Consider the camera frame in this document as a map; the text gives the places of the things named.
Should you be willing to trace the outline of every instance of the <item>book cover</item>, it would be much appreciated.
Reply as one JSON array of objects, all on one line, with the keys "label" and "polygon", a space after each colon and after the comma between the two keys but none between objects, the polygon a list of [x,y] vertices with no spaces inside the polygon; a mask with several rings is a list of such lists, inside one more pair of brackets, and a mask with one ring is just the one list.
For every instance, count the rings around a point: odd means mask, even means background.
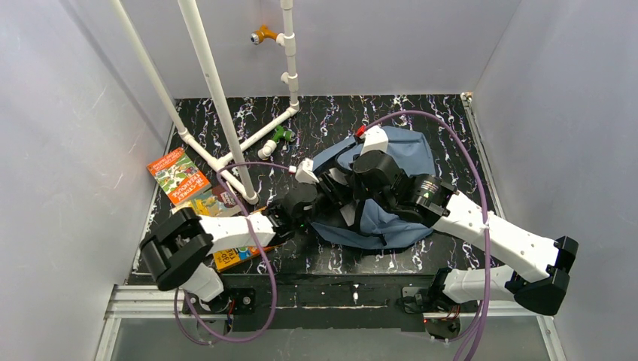
[{"label": "book cover", "polygon": [[[268,252],[275,247],[264,247],[263,250]],[[257,247],[241,247],[231,248],[229,250],[221,250],[213,254],[215,260],[215,268],[218,272],[226,271],[228,268],[238,265],[251,258],[259,256]]]},{"label": "book cover", "polygon": [[210,217],[231,217],[239,213],[239,205],[222,186],[216,186],[194,196],[172,209],[173,214],[184,207],[191,207],[196,214]]},{"label": "book cover", "polygon": [[152,162],[147,168],[174,205],[211,186],[181,147]]}]

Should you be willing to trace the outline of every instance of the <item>blue backpack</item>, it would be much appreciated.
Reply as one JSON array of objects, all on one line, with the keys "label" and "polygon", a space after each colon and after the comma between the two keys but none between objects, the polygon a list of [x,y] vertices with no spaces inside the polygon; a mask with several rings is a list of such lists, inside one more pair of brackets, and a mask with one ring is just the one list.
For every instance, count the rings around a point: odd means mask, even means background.
[{"label": "blue backpack", "polygon": [[[435,174],[432,152],[423,134],[392,126],[385,126],[383,130],[388,138],[386,153],[407,175]],[[363,147],[362,144],[353,144],[354,138],[348,137],[319,153],[313,159],[313,171],[326,168],[333,161],[351,170],[354,157],[360,154]],[[311,225],[326,241],[367,250],[408,247],[432,233],[432,229],[420,223],[409,223],[386,213],[371,199],[367,199],[363,205],[357,203],[357,208],[352,226],[345,224],[339,211],[322,214]]]}]

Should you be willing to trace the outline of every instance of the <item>brass valve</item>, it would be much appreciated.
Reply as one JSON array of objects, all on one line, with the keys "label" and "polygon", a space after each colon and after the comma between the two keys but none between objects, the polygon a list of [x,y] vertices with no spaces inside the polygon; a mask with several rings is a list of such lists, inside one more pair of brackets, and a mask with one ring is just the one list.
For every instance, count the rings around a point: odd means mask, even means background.
[{"label": "brass valve", "polygon": [[253,32],[251,34],[251,41],[253,42],[253,44],[255,45],[259,45],[262,43],[262,41],[266,38],[272,39],[274,41],[277,41],[277,34],[275,34],[274,32],[270,31],[270,29],[268,29],[268,26],[265,25],[261,25],[261,27],[259,28],[259,30]]}]

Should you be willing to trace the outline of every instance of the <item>white wall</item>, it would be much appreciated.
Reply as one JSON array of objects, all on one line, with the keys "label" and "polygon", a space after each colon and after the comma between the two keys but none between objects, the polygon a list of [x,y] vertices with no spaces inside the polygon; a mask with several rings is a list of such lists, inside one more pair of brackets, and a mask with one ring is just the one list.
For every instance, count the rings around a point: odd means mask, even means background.
[{"label": "white wall", "polygon": [[[520,0],[298,0],[303,95],[461,93],[474,89]],[[209,97],[175,0],[124,0],[175,98]],[[279,0],[199,1],[226,96],[286,95],[283,49],[250,33],[283,31]]]},{"label": "white wall", "polygon": [[569,359],[636,359],[638,3],[523,0],[476,90],[507,217],[580,242]]},{"label": "white wall", "polygon": [[69,3],[0,5],[0,359],[92,359],[169,119],[141,111]]}]

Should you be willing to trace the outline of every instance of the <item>black tabletop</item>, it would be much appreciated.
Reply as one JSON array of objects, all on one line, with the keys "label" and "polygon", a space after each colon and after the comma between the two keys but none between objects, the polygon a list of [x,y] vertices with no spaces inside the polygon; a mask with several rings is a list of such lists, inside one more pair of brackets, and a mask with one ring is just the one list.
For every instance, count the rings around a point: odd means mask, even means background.
[{"label": "black tabletop", "polygon": [[[284,126],[292,129],[296,140],[278,145],[272,161],[283,165],[298,165],[306,157],[313,157],[337,141],[352,135],[369,121],[401,110],[421,110],[443,119],[457,132],[483,175],[475,141],[460,96],[306,96],[301,98],[301,109]],[[231,114],[240,141],[254,134],[288,106],[287,98],[231,98],[228,99]],[[184,124],[213,156],[228,153],[217,114],[210,99],[184,99],[177,105]],[[423,132],[434,156],[436,175],[457,186],[475,202],[479,192],[475,181],[454,142],[447,132],[422,117],[404,117],[393,121],[394,126]],[[246,160],[259,160],[257,151],[266,139],[257,142],[245,152]],[[216,184],[212,169],[192,149],[185,146],[176,132],[172,134],[170,150],[185,147],[188,156]],[[293,181],[281,171],[264,167],[251,167],[253,182],[265,205],[284,191]],[[488,196],[490,209],[492,200]],[[170,215],[171,202],[161,192],[157,193],[150,215],[149,230]],[[269,252],[275,271],[280,274],[298,275],[372,275],[372,274],[422,274],[433,275],[441,267],[482,268],[483,253],[449,235],[434,233],[402,250],[361,250],[331,244],[319,238],[312,230],[299,233],[283,246]],[[136,277],[147,270],[144,263],[132,271],[129,284],[147,283],[148,278]],[[266,268],[260,258],[237,265],[224,274],[263,274]]]}]

